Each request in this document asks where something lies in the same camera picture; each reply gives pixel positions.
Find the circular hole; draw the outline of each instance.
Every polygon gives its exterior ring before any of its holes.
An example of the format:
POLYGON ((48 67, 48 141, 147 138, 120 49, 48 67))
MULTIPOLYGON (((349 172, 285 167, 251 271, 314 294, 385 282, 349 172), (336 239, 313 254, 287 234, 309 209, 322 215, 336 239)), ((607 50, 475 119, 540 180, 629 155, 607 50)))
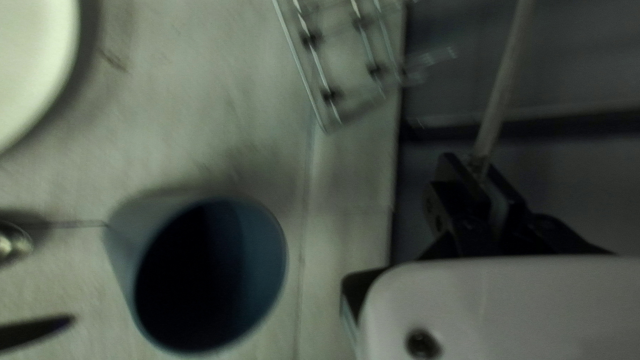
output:
POLYGON ((442 353, 438 342, 425 330, 409 333, 406 349, 416 359, 434 359, 442 353))
POLYGON ((201 203, 149 247, 136 279, 138 325, 175 351, 218 348, 269 311, 284 275, 284 237, 268 211, 238 200, 201 203))
POLYGON ((436 230, 438 232, 442 231, 442 219, 440 218, 440 215, 436 216, 436 230))

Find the metal screw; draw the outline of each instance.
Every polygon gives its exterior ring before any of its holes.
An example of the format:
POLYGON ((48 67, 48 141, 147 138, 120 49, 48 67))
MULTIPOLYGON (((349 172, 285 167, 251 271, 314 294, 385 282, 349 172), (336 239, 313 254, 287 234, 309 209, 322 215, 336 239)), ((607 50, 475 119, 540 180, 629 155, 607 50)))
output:
POLYGON ((342 93, 334 89, 323 90, 321 93, 326 103, 336 102, 342 97, 342 93))
POLYGON ((26 256, 32 251, 29 234, 10 222, 0 221, 0 262, 26 256))
POLYGON ((301 41, 302 44, 307 49, 317 49, 318 43, 320 43, 321 35, 319 33, 309 33, 307 35, 302 35, 301 41))
POLYGON ((442 353, 440 345, 425 330, 414 330, 409 333, 406 349, 416 359, 435 359, 442 353))

